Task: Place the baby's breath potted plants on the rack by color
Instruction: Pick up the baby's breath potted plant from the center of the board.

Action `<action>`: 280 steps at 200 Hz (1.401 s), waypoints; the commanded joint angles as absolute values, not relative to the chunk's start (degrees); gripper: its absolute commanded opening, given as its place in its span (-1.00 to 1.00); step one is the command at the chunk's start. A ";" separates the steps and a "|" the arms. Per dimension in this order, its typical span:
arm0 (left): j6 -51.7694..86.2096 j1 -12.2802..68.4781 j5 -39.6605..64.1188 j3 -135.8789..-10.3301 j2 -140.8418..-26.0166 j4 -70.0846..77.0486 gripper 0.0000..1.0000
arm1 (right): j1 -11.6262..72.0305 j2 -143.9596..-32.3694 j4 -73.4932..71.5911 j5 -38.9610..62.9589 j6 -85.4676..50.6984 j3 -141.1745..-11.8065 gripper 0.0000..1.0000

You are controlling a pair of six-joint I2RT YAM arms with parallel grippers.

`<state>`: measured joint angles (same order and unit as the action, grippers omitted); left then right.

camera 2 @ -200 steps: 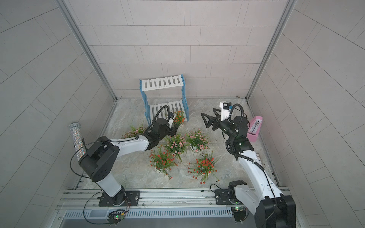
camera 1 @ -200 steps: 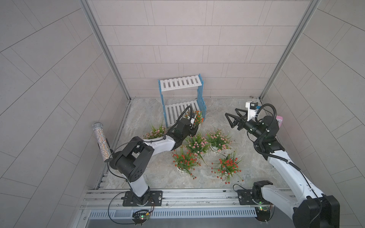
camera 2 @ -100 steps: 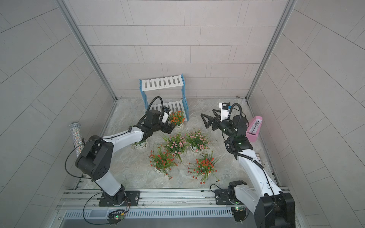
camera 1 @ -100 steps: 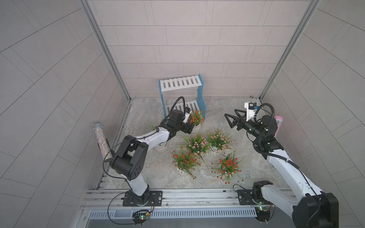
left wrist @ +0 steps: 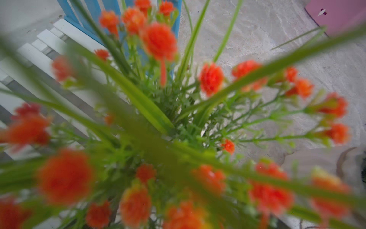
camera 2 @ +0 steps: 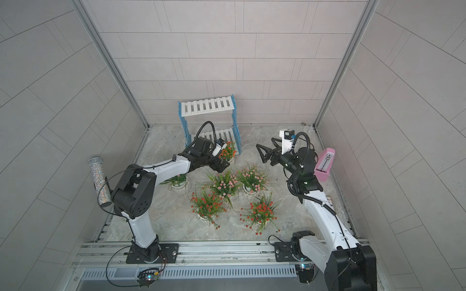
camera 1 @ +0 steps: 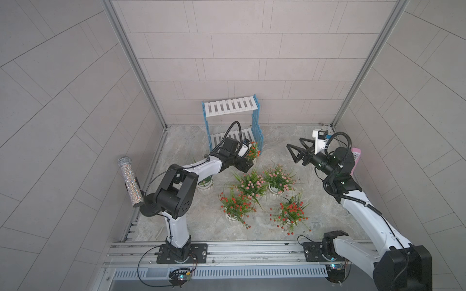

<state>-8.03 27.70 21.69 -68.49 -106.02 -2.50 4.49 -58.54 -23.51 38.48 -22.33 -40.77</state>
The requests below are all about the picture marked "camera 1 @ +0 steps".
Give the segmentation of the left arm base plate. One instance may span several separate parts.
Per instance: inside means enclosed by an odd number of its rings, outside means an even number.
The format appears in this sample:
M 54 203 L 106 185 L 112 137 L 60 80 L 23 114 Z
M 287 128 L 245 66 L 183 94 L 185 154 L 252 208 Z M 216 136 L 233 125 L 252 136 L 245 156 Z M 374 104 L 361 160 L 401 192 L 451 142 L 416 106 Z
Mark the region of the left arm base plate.
M 165 242 L 157 253 L 157 264 L 204 264 L 207 253 L 208 244 L 189 242 L 182 248 L 176 248 L 169 242 Z

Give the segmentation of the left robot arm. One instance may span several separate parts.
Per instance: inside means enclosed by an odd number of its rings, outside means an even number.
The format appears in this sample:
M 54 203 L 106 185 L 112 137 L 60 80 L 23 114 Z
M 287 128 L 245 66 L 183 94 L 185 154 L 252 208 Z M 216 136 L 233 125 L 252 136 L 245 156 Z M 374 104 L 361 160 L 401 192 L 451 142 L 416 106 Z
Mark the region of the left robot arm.
M 163 247 L 174 260 L 186 261 L 191 251 L 185 215 L 192 205 L 197 184 L 231 166 L 248 172 L 253 166 L 253 162 L 247 159 L 251 148 L 249 139 L 230 138 L 226 133 L 200 162 L 187 166 L 170 165 L 156 191 L 145 194 L 140 213 L 145 217 L 159 215 L 166 219 L 168 238 Z

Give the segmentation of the red flower pot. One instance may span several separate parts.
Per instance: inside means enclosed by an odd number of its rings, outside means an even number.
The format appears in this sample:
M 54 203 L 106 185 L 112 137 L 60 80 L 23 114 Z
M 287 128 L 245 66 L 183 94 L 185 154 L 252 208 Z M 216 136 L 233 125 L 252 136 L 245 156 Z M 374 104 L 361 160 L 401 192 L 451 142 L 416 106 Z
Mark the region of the red flower pot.
M 258 159 L 258 157 L 260 156 L 261 154 L 261 151 L 259 150 L 258 148 L 258 143 L 253 141 L 251 143 L 251 147 L 246 155 L 246 158 L 248 161 L 252 161 L 253 163 L 255 163 Z
M 301 230 L 311 232 L 312 230 L 308 225 L 309 217 L 305 213 L 307 206 L 308 204 L 303 201 L 300 192 L 293 196 L 287 195 L 277 207 L 270 208 L 269 220 L 288 236 L 294 235 Z
M 222 211 L 230 220 L 238 221 L 246 229 L 251 228 L 246 219 L 250 217 L 250 213 L 257 212 L 251 198 L 243 194 L 236 194 L 233 190 L 228 195 L 222 192 L 219 198 Z

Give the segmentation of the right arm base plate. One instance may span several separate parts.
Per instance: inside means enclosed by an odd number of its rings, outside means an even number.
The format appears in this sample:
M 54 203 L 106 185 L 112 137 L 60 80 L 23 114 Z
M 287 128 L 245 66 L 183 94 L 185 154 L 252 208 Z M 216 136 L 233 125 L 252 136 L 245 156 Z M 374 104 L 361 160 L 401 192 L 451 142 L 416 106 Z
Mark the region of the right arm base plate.
M 324 255 L 321 248 L 321 242 L 303 242 L 302 247 L 305 255 L 306 262 L 322 262 L 322 263 L 335 263 L 335 262 L 345 262 L 345 258 L 338 255 L 331 255 L 327 257 Z

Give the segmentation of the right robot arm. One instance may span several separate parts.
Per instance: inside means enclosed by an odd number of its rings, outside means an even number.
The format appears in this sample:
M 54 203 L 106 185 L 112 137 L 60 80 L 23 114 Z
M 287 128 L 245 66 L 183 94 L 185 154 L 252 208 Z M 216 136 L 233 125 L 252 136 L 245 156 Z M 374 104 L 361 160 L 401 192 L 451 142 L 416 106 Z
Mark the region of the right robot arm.
M 396 230 L 372 205 L 353 179 L 356 165 L 352 140 L 344 132 L 329 135 L 314 130 L 301 145 L 287 144 L 295 163 L 312 164 L 326 177 L 323 189 L 360 224 L 375 246 L 372 251 L 344 231 L 324 234 L 322 255 L 328 261 L 347 259 L 369 275 L 380 291 L 430 291 L 433 288 L 432 256 L 424 246 L 415 246 Z

